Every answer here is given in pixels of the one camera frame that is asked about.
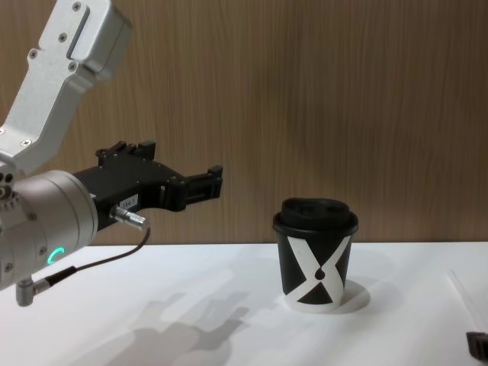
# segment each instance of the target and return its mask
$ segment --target white tabletop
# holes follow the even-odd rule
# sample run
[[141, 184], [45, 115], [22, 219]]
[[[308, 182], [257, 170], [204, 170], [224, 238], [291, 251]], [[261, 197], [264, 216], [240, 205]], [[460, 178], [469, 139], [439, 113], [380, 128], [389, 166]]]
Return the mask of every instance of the white tabletop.
[[[35, 279], [127, 249], [85, 248]], [[486, 243], [354, 244], [344, 305], [317, 315], [284, 304], [276, 245], [148, 246], [28, 308], [2, 291], [0, 364], [477, 366], [448, 274], [486, 310], [487, 259]]]

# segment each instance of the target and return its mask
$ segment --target wooden wall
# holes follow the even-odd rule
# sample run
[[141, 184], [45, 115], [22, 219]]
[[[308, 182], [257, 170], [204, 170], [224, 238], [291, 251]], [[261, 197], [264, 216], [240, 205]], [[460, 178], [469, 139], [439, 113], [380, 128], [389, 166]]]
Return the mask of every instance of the wooden wall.
[[[185, 174], [223, 164], [219, 201], [149, 212], [153, 243], [273, 240], [290, 196], [346, 201], [359, 240], [488, 239], [486, 0], [114, 2], [127, 58], [44, 168], [147, 139]], [[53, 4], [0, 0], [0, 120]]]

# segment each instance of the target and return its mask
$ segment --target metal connector plug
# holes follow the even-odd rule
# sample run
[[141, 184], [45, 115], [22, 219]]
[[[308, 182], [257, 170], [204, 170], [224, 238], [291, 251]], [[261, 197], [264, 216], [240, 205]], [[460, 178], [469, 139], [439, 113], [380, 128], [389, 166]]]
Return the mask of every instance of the metal connector plug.
[[119, 223], [125, 223], [131, 227], [135, 227], [141, 231], [147, 230], [149, 227], [149, 220], [137, 213], [130, 212], [120, 206], [113, 206], [110, 211], [110, 217], [117, 220]]

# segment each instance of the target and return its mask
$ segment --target black object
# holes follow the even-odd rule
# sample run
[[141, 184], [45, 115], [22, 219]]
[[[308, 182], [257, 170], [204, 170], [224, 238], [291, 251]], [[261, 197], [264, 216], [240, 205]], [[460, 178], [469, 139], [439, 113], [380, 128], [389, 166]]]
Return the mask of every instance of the black object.
[[72, 276], [78, 271], [78, 269], [74, 266], [68, 267], [59, 271], [51, 276], [46, 276], [44, 279], [47, 281], [50, 287], [54, 286], [55, 284], [61, 282], [62, 280], [67, 279], [69, 276]]
[[471, 356], [479, 361], [488, 363], [488, 334], [468, 332], [466, 337]]
[[[306, 282], [314, 281], [316, 286], [297, 301], [308, 304], [332, 303], [331, 294], [324, 286], [323, 280], [328, 275], [337, 278], [336, 273], [330, 272], [336, 270], [342, 280], [342, 288], [344, 287], [352, 236], [358, 230], [356, 215], [349, 210], [347, 204], [341, 201], [322, 198], [290, 198], [283, 202], [281, 212], [274, 216], [273, 227], [278, 235], [281, 283], [284, 294], [288, 295]], [[347, 244], [345, 246], [343, 244], [340, 249], [343, 239], [348, 236]], [[294, 239], [306, 241], [310, 249], [308, 252], [315, 259], [312, 257], [309, 258], [311, 260], [303, 262], [315, 262], [315, 267], [303, 268], [302, 265], [300, 266], [300, 260], [292, 246], [296, 245]], [[333, 267], [324, 266], [332, 259]]]
[[188, 204], [220, 196], [222, 167], [185, 177], [154, 161], [156, 143], [137, 146], [120, 141], [96, 152], [98, 166], [74, 174], [93, 195], [98, 231], [116, 223], [110, 218], [114, 205], [132, 212], [145, 208], [182, 211]]

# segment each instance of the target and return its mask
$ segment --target black cable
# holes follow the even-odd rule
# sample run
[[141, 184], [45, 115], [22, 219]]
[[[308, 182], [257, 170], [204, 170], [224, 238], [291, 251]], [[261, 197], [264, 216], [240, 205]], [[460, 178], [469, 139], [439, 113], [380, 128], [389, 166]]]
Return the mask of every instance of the black cable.
[[95, 267], [96, 265], [103, 265], [105, 263], [112, 262], [112, 261], [117, 261], [118, 259], [121, 259], [123, 257], [127, 257], [128, 255], [131, 255], [131, 254], [137, 252], [139, 249], [141, 249], [143, 246], [145, 246], [145, 244], [149, 240], [149, 236], [150, 235], [151, 235], [151, 228], [148, 227], [147, 230], [146, 230], [146, 235], [143, 237], [143, 239], [141, 240], [140, 244], [136, 248], [130, 250], [129, 252], [116, 255], [114, 257], [102, 259], [101, 261], [89, 263], [87, 265], [82, 265], [81, 267], [78, 267], [77, 270], [78, 271], [83, 271], [84, 269], [88, 269], [88, 268], [91, 268], [91, 267]]
[[146, 230], [146, 235], [144, 235], [143, 239], [139, 243], [138, 246], [136, 246], [134, 249], [131, 249], [129, 252], [125, 252], [123, 254], [115, 255], [110, 258], [102, 259], [101, 261], [93, 262], [93, 263], [88, 263], [87, 265], [82, 265], [81, 267], [68, 267], [66, 269], [63, 269], [62, 271], [59, 271], [55, 274], [52, 274], [51, 276], [47, 276], [44, 279], [49, 283], [50, 287], [54, 286], [55, 284], [61, 282], [62, 280], [66, 280], [69, 276], [75, 274], [78, 271], [83, 271], [84, 269], [92, 268], [97, 265], [103, 265], [108, 262], [116, 261], [118, 259], [121, 259], [123, 257], [127, 257], [128, 255], [131, 255], [135, 252], [137, 252], [139, 249], [141, 249], [147, 241], [149, 240], [149, 237], [151, 235], [151, 228], [148, 227]]

